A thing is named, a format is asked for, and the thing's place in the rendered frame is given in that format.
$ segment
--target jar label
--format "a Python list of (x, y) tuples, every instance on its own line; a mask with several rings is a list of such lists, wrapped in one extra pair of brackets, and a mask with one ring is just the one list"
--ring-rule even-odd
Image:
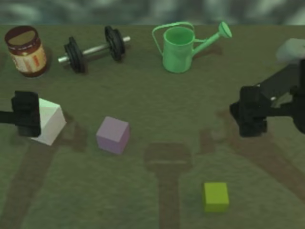
[(16, 68), (22, 73), (35, 73), (40, 71), (47, 63), (47, 58), (41, 45), (35, 52), (24, 56), (11, 54)]

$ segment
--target jar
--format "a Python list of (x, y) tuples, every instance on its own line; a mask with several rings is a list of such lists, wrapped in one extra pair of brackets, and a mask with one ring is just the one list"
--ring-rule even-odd
[(4, 38), (17, 70), (34, 79), (47, 70), (47, 58), (38, 32), (31, 26), (18, 26), (9, 30)]

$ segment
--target purple cube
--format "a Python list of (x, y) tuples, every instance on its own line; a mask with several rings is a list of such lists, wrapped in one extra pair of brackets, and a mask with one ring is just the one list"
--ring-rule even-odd
[(106, 117), (96, 133), (100, 149), (121, 154), (129, 140), (129, 123), (116, 118)]

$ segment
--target watering can body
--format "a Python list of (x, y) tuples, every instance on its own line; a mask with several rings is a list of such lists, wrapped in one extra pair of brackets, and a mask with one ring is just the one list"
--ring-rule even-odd
[[(157, 30), (166, 27), (171, 28), (167, 29), (163, 34), (164, 45), (162, 51), (154, 34)], [(228, 27), (226, 29), (231, 37), (230, 30)], [(182, 21), (157, 26), (153, 29), (152, 36), (163, 57), (164, 68), (172, 73), (183, 73), (191, 68), (193, 57), (215, 42), (221, 34), (216, 33), (209, 39), (199, 40), (195, 37), (194, 26), (189, 22)], [(194, 48), (194, 43), (197, 42), (201, 44)]]

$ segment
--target dumbbell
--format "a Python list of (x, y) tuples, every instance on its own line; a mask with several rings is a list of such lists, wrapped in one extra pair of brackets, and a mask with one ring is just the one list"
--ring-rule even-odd
[(66, 54), (58, 58), (58, 62), (68, 63), (76, 73), (85, 72), (85, 56), (94, 54), (103, 50), (109, 50), (112, 58), (119, 62), (125, 54), (125, 43), (130, 41), (130, 37), (122, 38), (121, 33), (111, 26), (106, 26), (104, 29), (106, 44), (96, 46), (90, 49), (81, 51), (73, 37), (69, 38), (69, 43), (64, 45)]

